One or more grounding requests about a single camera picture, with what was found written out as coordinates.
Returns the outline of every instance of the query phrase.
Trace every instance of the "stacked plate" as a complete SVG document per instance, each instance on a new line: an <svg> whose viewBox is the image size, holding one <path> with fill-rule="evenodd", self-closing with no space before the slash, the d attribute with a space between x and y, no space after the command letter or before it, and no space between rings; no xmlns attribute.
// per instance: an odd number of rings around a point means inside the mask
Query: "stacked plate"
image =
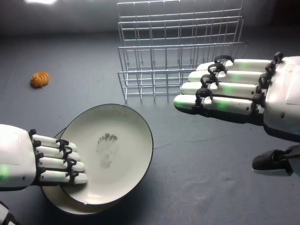
<svg viewBox="0 0 300 225"><path fill-rule="evenodd" d="M115 205L142 180L152 160L153 137L147 122L123 105L91 108L55 138L77 145L88 183L42 190L56 207L72 214L98 213Z"/></svg>

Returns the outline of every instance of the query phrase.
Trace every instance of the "metal dish rack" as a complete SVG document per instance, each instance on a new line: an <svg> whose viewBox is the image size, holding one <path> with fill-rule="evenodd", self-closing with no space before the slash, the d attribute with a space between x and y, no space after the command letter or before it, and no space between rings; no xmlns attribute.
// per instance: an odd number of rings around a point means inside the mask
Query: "metal dish rack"
<svg viewBox="0 0 300 225"><path fill-rule="evenodd" d="M158 0L118 3L118 73L123 97L179 94L201 63L217 55L243 58L243 0Z"/></svg>

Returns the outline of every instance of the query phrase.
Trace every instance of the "gray table surface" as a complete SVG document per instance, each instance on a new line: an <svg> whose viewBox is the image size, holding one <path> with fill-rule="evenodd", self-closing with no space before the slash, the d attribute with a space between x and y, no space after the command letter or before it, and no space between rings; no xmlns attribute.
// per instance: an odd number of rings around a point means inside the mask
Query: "gray table surface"
<svg viewBox="0 0 300 225"><path fill-rule="evenodd" d="M299 29L245 30L246 58L272 59L277 51L300 55ZM0 41L0 123L54 136L83 111L124 104L115 33L18 37ZM51 82L29 86L33 73ZM300 178L265 177L252 159L292 142L268 136L262 127L234 124L177 110L165 97L128 100L148 122L154 138L144 180L114 208L78 217L51 205L39 187L0 193L24 225L298 225Z"/></svg>

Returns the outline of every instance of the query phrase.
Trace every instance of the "handprint stain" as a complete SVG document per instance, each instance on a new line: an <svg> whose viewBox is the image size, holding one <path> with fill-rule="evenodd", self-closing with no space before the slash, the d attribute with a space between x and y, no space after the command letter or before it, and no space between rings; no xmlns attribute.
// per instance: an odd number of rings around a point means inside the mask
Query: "handprint stain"
<svg viewBox="0 0 300 225"><path fill-rule="evenodd" d="M98 140L96 152L100 156L100 166L103 169L107 169L111 166L114 157L119 151L117 140L118 137L116 135L108 133Z"/></svg>

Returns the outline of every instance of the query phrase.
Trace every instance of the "gray wall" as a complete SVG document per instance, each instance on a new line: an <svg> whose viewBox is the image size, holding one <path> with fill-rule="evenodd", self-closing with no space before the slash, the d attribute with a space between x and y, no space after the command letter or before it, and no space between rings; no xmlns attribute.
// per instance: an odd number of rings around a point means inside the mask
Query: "gray wall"
<svg viewBox="0 0 300 225"><path fill-rule="evenodd" d="M69 32L98 32L117 30L118 2L130 0L58 0L53 5L31 3L24 0L0 1L0 34L54 34ZM201 7L203 0L197 0ZM241 0L226 0L231 7ZM194 0L182 0L186 8ZM224 0L211 0L211 9ZM242 15L245 26L265 26L271 19L275 0L244 0Z"/></svg>

